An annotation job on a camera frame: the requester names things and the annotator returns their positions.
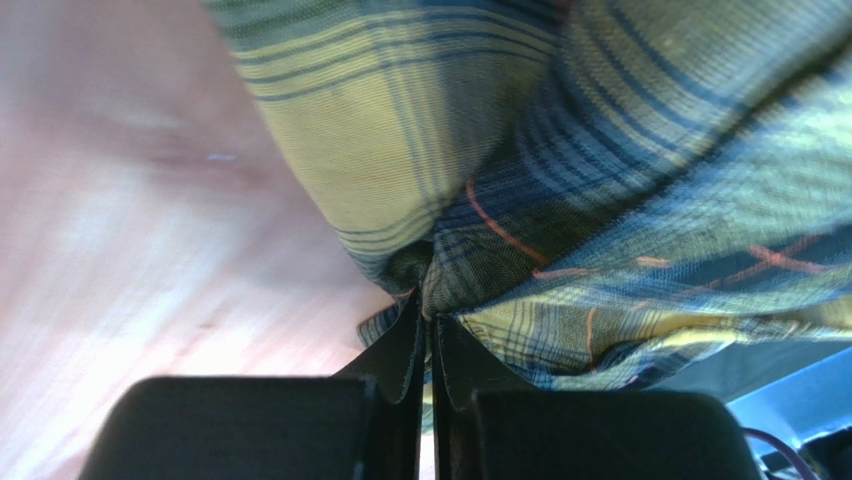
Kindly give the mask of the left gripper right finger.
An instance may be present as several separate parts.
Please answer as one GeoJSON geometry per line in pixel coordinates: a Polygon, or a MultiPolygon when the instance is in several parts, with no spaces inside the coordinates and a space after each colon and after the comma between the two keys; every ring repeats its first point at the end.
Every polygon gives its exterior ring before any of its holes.
{"type": "Polygon", "coordinates": [[[457,321],[432,323],[440,479],[756,479],[740,425],[679,392],[541,390],[457,321]]]}

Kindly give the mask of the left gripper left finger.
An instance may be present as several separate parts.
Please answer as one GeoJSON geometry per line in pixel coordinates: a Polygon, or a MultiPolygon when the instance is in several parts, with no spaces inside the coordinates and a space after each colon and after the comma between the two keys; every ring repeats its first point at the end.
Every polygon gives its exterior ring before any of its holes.
{"type": "Polygon", "coordinates": [[[159,376],[104,422],[84,479],[414,479],[425,333],[417,298],[328,377],[159,376]]]}

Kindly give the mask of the yellow plaid long sleeve shirt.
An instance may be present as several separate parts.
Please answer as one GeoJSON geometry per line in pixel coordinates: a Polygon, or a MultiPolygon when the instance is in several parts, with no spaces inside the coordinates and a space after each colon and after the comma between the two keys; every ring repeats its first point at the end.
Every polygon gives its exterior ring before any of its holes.
{"type": "Polygon", "coordinates": [[[847,1],[209,1],[361,272],[545,389],[851,336],[847,1]]]}

